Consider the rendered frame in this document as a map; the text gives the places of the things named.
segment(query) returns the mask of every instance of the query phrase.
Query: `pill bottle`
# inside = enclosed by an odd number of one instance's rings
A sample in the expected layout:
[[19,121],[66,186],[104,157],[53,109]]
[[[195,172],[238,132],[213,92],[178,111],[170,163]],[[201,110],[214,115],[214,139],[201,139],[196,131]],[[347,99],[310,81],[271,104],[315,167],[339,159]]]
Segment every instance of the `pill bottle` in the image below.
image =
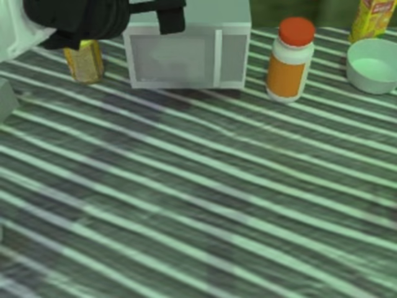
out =
[[281,22],[266,77],[267,93],[272,100],[288,104],[302,95],[314,54],[315,32],[313,23],[302,17],[289,17]]
[[72,77],[79,83],[98,83],[104,74],[102,52],[97,40],[83,40],[78,51],[64,49]]

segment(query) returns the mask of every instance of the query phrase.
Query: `red cap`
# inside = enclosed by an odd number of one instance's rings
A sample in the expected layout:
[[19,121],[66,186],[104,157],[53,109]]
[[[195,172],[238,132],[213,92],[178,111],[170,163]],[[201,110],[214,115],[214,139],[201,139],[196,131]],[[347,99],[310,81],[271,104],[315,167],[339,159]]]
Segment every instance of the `red cap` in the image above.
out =
[[289,17],[281,22],[280,39],[287,45],[302,47],[314,39],[316,28],[313,23],[303,17]]

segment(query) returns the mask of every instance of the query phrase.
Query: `bowl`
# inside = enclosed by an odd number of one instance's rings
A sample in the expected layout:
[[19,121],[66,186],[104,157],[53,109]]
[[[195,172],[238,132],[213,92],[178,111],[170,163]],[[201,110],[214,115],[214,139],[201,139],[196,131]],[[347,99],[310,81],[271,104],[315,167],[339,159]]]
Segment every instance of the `bowl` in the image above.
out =
[[392,92],[397,87],[397,43],[379,38],[353,43],[347,51],[346,75],[366,93]]

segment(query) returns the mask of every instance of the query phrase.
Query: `yellow container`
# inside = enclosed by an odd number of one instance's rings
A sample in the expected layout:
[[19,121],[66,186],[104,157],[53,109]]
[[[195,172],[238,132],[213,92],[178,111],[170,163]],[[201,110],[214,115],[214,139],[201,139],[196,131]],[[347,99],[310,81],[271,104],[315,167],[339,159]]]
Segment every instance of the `yellow container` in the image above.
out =
[[97,40],[83,40],[80,50],[64,49],[72,77],[83,84],[98,83],[104,75],[102,53]]
[[396,5],[397,0],[360,0],[349,41],[354,43],[385,33]]

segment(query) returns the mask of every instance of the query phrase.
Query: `green striped fabric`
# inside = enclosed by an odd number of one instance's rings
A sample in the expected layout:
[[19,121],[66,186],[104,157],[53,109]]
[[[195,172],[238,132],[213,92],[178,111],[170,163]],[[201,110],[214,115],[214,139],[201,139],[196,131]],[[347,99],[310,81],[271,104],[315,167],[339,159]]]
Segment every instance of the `green striped fabric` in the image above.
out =
[[92,86],[61,52],[3,63],[0,297],[397,297],[397,92],[355,90],[319,29],[303,97],[270,102],[276,33],[241,92],[131,90],[121,39]]

